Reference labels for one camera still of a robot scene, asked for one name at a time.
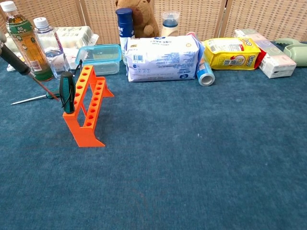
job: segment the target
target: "plastic bottle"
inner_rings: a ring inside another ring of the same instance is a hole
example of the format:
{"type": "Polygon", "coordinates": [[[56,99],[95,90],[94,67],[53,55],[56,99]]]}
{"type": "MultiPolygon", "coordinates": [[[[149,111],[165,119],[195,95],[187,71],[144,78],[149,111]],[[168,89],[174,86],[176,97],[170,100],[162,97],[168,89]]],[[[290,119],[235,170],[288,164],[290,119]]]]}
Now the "plastic bottle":
{"type": "Polygon", "coordinates": [[[34,18],[33,22],[36,26],[34,33],[37,40],[46,55],[54,77],[59,80],[63,72],[71,70],[59,37],[53,27],[49,26],[46,18],[34,18]]]}
{"type": "Polygon", "coordinates": [[[132,9],[120,8],[116,10],[118,18],[118,30],[123,62],[126,65],[125,45],[128,37],[135,38],[132,20],[132,9]]]}
{"type": "Polygon", "coordinates": [[[17,12],[13,1],[4,1],[0,4],[6,13],[6,28],[36,79],[47,81],[53,78],[46,57],[36,42],[31,23],[17,12]]]}
{"type": "Polygon", "coordinates": [[[164,12],[162,14],[163,27],[161,36],[178,36],[178,23],[180,13],[177,11],[164,12]]]}

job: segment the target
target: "blue container lid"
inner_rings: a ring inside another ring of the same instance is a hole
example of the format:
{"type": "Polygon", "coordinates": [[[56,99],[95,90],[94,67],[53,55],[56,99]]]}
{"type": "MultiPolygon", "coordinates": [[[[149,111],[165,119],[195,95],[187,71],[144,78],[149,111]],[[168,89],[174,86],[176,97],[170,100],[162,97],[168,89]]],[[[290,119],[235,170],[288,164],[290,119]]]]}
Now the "blue container lid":
{"type": "Polygon", "coordinates": [[[119,45],[83,46],[79,49],[75,64],[82,59],[84,65],[99,65],[121,61],[121,48],[119,45]]]}
{"type": "Polygon", "coordinates": [[[131,24],[132,21],[132,9],[120,8],[116,10],[118,23],[120,24],[131,24]]]}

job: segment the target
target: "white bottle cap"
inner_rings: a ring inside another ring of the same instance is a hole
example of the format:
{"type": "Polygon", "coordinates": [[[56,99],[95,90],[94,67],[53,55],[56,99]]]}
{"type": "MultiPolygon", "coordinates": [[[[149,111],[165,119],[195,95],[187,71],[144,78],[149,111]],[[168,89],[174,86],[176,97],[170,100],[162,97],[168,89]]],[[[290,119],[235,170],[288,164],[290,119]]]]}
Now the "white bottle cap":
{"type": "Polygon", "coordinates": [[[17,7],[13,1],[4,1],[0,3],[4,12],[12,12],[17,10],[17,7]]]}
{"type": "Polygon", "coordinates": [[[34,25],[37,29],[43,29],[49,26],[49,23],[46,18],[34,18],[33,19],[34,25]]]}

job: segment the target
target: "clear plastic food container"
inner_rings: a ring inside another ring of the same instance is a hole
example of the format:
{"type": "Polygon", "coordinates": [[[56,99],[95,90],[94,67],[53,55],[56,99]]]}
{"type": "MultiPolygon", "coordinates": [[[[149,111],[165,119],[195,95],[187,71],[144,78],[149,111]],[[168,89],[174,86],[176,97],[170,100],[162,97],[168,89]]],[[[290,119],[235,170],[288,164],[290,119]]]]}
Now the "clear plastic food container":
{"type": "Polygon", "coordinates": [[[121,49],[119,45],[84,46],[79,49],[75,64],[82,59],[82,65],[93,65],[96,75],[119,72],[121,49]]]}

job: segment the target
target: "yellow package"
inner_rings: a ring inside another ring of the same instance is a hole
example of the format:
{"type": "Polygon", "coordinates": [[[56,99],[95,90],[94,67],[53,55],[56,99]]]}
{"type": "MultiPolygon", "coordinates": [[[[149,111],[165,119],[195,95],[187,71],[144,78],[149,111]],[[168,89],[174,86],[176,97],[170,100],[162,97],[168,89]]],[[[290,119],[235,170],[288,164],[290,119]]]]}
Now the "yellow package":
{"type": "Polygon", "coordinates": [[[202,43],[212,69],[256,69],[261,62],[257,60],[261,50],[250,38],[213,38],[202,43]]]}

